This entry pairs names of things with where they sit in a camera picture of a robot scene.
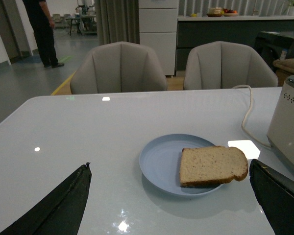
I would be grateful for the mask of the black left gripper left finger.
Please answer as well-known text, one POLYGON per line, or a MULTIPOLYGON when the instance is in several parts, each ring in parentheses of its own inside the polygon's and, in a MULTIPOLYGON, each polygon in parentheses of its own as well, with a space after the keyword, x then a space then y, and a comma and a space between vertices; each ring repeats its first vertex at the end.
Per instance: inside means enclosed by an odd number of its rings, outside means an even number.
POLYGON ((76 235, 87 204, 91 178, 90 164, 83 164, 0 234, 76 235))

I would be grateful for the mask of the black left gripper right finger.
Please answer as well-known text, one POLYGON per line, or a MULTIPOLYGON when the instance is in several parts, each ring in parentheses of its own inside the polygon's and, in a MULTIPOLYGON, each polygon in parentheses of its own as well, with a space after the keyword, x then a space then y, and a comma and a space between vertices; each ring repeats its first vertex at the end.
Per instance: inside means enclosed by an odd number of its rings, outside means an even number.
POLYGON ((276 235, 294 235, 294 181, 257 159, 249 167, 255 197, 276 235))

